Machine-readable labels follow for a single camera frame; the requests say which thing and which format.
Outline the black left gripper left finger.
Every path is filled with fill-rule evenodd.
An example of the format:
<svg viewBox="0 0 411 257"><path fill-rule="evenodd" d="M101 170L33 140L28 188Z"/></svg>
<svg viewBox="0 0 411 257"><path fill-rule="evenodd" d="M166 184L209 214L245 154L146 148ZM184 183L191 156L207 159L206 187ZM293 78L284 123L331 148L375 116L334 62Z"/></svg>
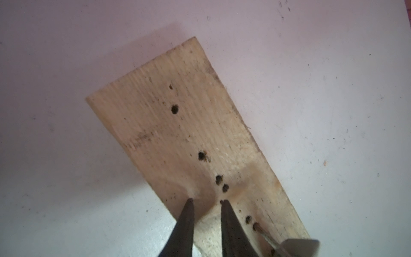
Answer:
<svg viewBox="0 0 411 257"><path fill-rule="evenodd" d="M194 236L194 203L189 198L158 257L191 257Z"/></svg>

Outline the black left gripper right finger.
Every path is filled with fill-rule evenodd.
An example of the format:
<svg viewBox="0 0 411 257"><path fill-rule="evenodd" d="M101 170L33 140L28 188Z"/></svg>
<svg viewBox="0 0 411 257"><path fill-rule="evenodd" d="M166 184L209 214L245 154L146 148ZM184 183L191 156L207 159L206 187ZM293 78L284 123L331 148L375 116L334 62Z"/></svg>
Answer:
<svg viewBox="0 0 411 257"><path fill-rule="evenodd" d="M223 257L257 257L229 200L221 202L221 233Z"/></svg>

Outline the nail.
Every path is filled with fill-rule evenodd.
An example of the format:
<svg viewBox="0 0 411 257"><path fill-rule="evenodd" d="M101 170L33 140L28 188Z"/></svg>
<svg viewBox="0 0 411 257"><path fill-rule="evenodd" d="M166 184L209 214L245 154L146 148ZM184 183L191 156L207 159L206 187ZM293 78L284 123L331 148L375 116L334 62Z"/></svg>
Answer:
<svg viewBox="0 0 411 257"><path fill-rule="evenodd" d="M266 230L262 228L262 226L258 223L255 222L253 224L253 230L258 232L264 239L265 241L272 247L272 252L271 256L272 257L281 257L282 254L280 252L280 243L275 241L275 239L268 233Z"/></svg>

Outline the claw hammer orange black handle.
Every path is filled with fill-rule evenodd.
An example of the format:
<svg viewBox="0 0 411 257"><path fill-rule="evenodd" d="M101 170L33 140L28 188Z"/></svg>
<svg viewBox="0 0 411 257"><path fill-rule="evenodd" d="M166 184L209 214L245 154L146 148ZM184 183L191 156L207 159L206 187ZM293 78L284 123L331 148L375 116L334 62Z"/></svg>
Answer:
<svg viewBox="0 0 411 257"><path fill-rule="evenodd" d="M320 241L316 239L287 239L280 244L286 257L316 257Z"/></svg>

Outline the wooden block with nails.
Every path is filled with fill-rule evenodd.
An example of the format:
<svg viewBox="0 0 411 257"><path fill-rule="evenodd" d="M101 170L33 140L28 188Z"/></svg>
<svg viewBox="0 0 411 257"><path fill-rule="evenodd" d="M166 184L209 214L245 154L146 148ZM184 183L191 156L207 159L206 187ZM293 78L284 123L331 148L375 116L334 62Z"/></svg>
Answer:
<svg viewBox="0 0 411 257"><path fill-rule="evenodd" d="M220 207L229 200L259 256L276 240L309 233L197 38L87 97L173 217L194 200L194 244L222 254Z"/></svg>

